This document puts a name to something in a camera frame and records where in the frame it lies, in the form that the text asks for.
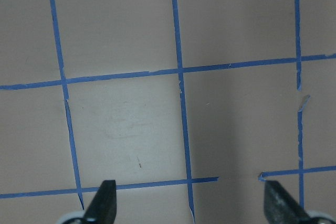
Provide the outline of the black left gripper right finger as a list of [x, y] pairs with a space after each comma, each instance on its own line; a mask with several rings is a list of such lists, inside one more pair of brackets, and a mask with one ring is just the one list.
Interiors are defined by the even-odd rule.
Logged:
[[311, 218], [297, 201], [276, 180], [264, 187], [264, 215], [268, 223], [310, 223]]

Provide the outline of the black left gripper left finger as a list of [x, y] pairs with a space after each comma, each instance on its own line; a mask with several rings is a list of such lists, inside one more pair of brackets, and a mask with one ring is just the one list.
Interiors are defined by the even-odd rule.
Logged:
[[84, 223], [113, 224], [117, 215], [117, 187], [115, 180], [104, 180], [85, 211]]

